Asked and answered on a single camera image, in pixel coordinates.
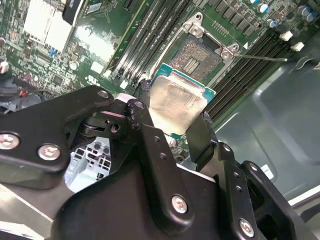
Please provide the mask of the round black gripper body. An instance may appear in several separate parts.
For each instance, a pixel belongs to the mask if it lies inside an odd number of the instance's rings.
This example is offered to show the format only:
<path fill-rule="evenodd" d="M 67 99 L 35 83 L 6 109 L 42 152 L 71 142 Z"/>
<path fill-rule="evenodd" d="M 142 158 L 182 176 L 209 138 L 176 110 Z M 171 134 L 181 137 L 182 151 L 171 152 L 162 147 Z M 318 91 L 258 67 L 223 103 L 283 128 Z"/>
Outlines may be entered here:
<path fill-rule="evenodd" d="M 195 211 L 181 234 L 163 232 L 152 217 L 138 160 L 70 197 L 53 221 L 53 240 L 233 240 L 219 185 L 183 166 L 178 170 Z"/>

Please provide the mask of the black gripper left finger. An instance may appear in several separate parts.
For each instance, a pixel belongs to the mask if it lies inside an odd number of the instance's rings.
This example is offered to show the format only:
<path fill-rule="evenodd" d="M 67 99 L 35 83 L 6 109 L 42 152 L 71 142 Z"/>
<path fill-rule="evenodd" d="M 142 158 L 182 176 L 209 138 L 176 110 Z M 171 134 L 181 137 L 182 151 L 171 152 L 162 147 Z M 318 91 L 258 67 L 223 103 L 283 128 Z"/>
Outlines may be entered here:
<path fill-rule="evenodd" d="M 194 222 L 194 209 L 162 130 L 137 99 L 117 104 L 113 96 L 89 86 L 30 106 L 0 119 L 0 181 L 47 190 L 62 180 L 70 153 L 97 132 L 79 128 L 93 114 L 106 123 L 112 161 L 121 167 L 139 161 L 151 215 L 167 234 L 182 234 Z"/>

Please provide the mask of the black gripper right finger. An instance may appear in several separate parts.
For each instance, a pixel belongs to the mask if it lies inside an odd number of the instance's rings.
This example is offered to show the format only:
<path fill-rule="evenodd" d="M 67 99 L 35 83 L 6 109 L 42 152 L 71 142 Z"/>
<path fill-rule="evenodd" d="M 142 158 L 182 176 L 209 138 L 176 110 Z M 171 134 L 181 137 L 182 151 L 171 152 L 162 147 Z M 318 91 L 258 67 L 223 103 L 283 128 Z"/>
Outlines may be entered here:
<path fill-rule="evenodd" d="M 224 240 L 313 240 L 315 234 L 252 161 L 238 163 L 218 141 L 207 114 L 186 131 L 196 171 L 217 184 L 218 227 Z"/>

